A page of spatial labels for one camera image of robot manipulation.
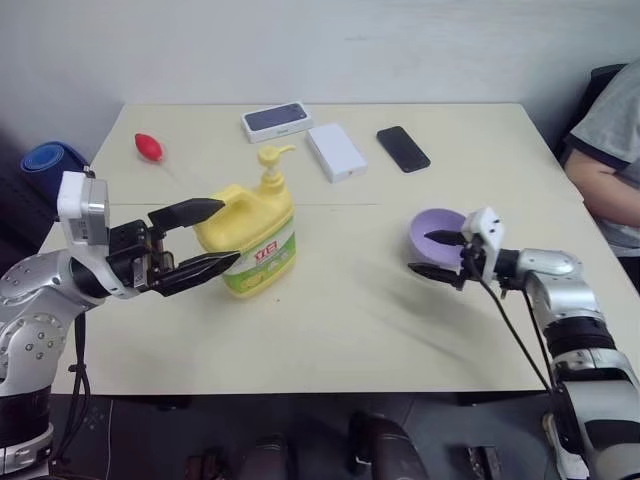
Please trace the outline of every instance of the person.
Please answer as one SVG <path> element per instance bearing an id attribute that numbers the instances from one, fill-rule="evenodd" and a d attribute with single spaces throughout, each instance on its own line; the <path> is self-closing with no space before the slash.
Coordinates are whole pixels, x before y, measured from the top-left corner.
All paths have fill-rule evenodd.
<path id="1" fill-rule="evenodd" d="M 640 60 L 613 78 L 565 141 L 565 172 L 640 293 Z"/>

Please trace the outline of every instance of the bottle label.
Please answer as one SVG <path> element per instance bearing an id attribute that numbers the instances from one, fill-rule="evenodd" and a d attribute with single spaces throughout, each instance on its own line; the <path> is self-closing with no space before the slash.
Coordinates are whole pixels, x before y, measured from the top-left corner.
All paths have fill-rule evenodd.
<path id="1" fill-rule="evenodd" d="M 264 242 L 244 253 L 222 274 L 237 293 L 246 293 L 276 275 L 296 254 L 293 218 Z"/>

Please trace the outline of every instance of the person's arm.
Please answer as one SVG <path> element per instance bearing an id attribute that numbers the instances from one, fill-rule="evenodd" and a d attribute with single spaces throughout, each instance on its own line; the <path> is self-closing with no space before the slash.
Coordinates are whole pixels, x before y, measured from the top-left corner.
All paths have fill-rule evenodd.
<path id="1" fill-rule="evenodd" d="M 615 169 L 574 149 L 565 171 L 593 214 L 640 228 L 640 190 L 616 178 Z"/>

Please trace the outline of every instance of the smartphone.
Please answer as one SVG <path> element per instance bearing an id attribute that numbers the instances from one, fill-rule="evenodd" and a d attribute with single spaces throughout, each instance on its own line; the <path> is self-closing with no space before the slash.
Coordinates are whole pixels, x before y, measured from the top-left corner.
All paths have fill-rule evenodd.
<path id="1" fill-rule="evenodd" d="M 404 128 L 391 127 L 380 130 L 376 137 L 403 172 L 415 172 L 431 165 L 429 157 L 416 145 Z"/>

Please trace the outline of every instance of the robotic arm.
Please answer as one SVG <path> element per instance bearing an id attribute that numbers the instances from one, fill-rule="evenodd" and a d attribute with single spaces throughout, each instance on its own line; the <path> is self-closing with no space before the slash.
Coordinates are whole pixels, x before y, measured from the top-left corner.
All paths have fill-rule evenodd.
<path id="1" fill-rule="evenodd" d="M 582 264 L 564 252 L 502 250 L 504 229 L 493 210 L 472 213 L 461 232 L 428 238 L 462 246 L 459 272 L 410 264 L 416 273 L 462 290 L 468 279 L 524 291 L 552 357 L 553 429 L 578 454 L 592 480 L 640 478 L 640 384 L 616 349 Z"/>
<path id="2" fill-rule="evenodd" d="M 0 279 L 0 475 L 47 459 L 49 392 L 70 325 L 113 295 L 173 295 L 220 275 L 238 252 L 206 253 L 174 265 L 168 230 L 202 222 L 224 203 L 191 199 L 109 228 L 106 182 L 65 172 L 58 213 L 68 249 L 35 255 Z"/>

